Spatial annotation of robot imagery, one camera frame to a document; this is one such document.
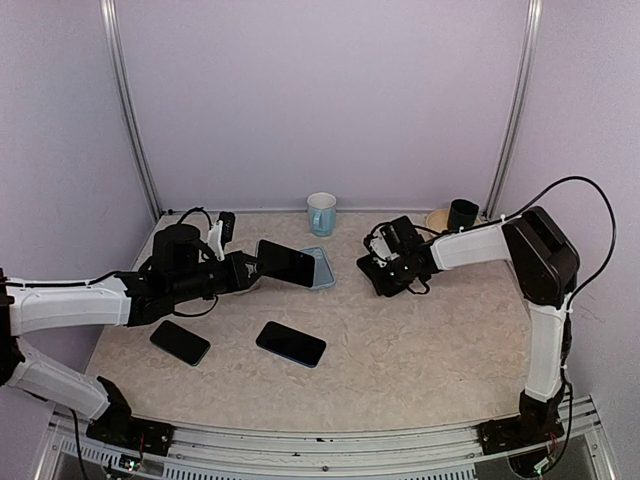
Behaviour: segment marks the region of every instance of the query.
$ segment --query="white mug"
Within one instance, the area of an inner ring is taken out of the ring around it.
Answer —
[[[314,235],[328,237],[336,226],[336,197],[319,192],[309,195],[309,226]]]

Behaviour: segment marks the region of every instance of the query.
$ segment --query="side wall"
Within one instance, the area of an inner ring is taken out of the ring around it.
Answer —
[[[619,222],[610,267],[575,304],[570,374],[592,393],[620,467],[637,478],[640,417],[640,3],[547,2],[531,89],[500,213],[553,180],[581,174],[607,192]],[[600,264],[610,227],[597,193],[570,185],[541,204],[576,245],[580,278]]]
[[[90,278],[128,268],[152,228],[96,1],[0,4],[0,266],[10,276]],[[83,369],[99,328],[28,340]],[[0,477],[24,480],[51,415],[0,389]]]

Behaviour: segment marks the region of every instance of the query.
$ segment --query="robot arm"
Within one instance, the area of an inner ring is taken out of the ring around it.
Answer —
[[[520,416],[481,425],[485,453],[561,436],[557,407],[564,394],[561,367],[570,346],[568,301],[576,288],[579,257],[540,207],[508,221],[492,222],[424,241],[407,217],[382,224],[365,238],[369,255],[358,266],[376,293],[388,297],[417,279],[426,288],[432,275],[473,263],[513,264],[531,318],[529,373],[520,397]]]
[[[0,270],[0,385],[20,388],[86,416],[87,435],[106,443],[166,455],[172,427],[131,417],[131,408],[109,380],[78,373],[20,338],[48,328],[78,325],[151,324],[195,298],[213,299],[248,289],[263,274],[262,263],[243,252],[224,254],[235,217],[221,214],[209,233],[213,248],[191,225],[156,233],[153,254],[137,272],[97,280],[33,282],[6,279]]]

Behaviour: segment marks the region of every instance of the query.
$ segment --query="white wall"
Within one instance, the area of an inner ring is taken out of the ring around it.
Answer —
[[[0,2],[0,266],[34,279],[131,266],[152,227],[89,0]],[[83,369],[100,329],[27,336]],[[50,404],[0,388],[0,478],[28,478]]]
[[[578,296],[570,375],[592,393],[622,479],[640,457],[640,3],[546,2],[531,90],[501,211],[546,184],[583,174],[609,195],[619,222],[611,266]],[[609,242],[607,213],[587,186],[562,187],[542,205],[576,245],[585,279]]]
[[[484,203],[527,0],[118,2],[163,207]]]

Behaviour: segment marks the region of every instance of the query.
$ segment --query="black smartphone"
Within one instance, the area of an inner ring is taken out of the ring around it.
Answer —
[[[260,240],[256,256],[265,267],[265,276],[307,288],[313,287],[316,259],[312,255],[268,240]]]
[[[160,324],[151,334],[151,343],[165,352],[195,367],[207,353],[211,344],[202,337],[169,320]]]
[[[269,322],[256,339],[256,344],[272,353],[280,355],[305,367],[318,365],[327,343],[319,338]]]

